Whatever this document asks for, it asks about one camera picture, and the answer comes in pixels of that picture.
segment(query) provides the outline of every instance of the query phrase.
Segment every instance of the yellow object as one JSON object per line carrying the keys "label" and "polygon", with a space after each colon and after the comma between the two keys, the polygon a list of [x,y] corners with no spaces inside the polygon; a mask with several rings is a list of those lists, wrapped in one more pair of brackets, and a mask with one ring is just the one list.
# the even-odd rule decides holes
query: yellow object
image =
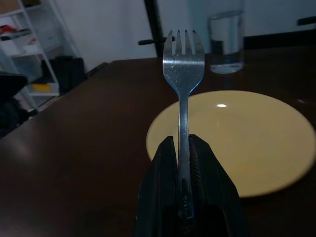
{"label": "yellow object", "polygon": [[[152,159],[173,136],[178,150],[178,103],[154,120],[147,133]],[[241,197],[275,192],[312,167],[316,137],[311,124],[288,104],[246,91],[215,91],[189,98],[189,132],[206,141]]]}
{"label": "yellow object", "polygon": [[32,87],[35,91],[43,91],[43,92],[51,91],[51,87],[49,84],[32,84]]}

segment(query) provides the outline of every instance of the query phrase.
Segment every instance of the dark wooden table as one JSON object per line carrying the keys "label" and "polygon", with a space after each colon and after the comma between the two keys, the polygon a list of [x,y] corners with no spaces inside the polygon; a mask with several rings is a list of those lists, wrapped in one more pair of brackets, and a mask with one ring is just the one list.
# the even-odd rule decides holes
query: dark wooden table
{"label": "dark wooden table", "polygon": [[[316,47],[247,51],[232,75],[208,69],[195,93],[278,98],[316,126]],[[177,100],[161,58],[116,61],[0,141],[1,237],[130,237],[146,134]],[[316,167],[291,187],[243,199],[254,237],[316,236]]]}

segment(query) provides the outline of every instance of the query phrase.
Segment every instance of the shelf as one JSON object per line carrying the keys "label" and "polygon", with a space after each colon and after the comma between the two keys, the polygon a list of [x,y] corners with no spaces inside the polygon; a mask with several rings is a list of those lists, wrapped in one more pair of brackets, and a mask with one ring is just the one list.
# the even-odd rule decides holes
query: shelf
{"label": "shelf", "polygon": [[50,85],[51,91],[35,91],[32,85],[28,85],[28,91],[30,96],[59,96],[59,86],[56,83],[48,83]]}
{"label": "shelf", "polygon": [[[40,8],[42,8],[42,5],[26,7],[25,10],[32,11],[32,10],[36,10],[36,9],[40,9]],[[0,14],[0,17],[13,16],[13,15],[20,14],[20,13],[23,13],[22,9],[18,9],[18,10],[15,10],[15,11],[10,11],[10,12],[6,12],[6,13],[3,13],[3,14]]]}
{"label": "shelf", "polygon": [[[53,49],[56,49],[58,47],[62,46],[62,44],[56,44],[52,47],[49,47],[49,48],[44,48],[43,51],[50,51],[50,50],[53,50]],[[32,56],[32,55],[39,55],[39,54],[42,54],[42,52],[40,51],[37,51],[37,52],[25,52],[25,53],[21,53],[21,54],[18,54],[18,55],[12,55],[10,56],[11,58],[18,58],[18,57],[26,57],[26,56]]]}

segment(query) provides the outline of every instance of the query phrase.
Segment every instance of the fork handle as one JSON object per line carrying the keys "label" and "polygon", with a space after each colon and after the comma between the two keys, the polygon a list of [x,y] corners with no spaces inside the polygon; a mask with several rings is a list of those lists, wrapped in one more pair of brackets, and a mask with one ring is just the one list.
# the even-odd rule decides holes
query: fork handle
{"label": "fork handle", "polygon": [[188,99],[189,95],[179,95],[178,199],[181,225],[190,231],[194,227],[194,207],[190,180]]}

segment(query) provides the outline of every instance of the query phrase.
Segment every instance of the fork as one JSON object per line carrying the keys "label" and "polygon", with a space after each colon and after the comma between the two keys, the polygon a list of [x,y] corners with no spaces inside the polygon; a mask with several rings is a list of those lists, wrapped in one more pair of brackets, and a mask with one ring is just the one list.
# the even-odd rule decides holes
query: fork
{"label": "fork", "polygon": [[194,227],[194,207],[190,180],[190,153],[188,128],[188,99],[204,76],[204,50],[198,34],[193,31],[195,54],[191,49],[188,31],[185,31],[185,54],[182,53],[180,31],[177,33],[175,54],[172,54],[172,31],[164,43],[163,75],[179,98],[178,146],[178,216],[189,232]]}

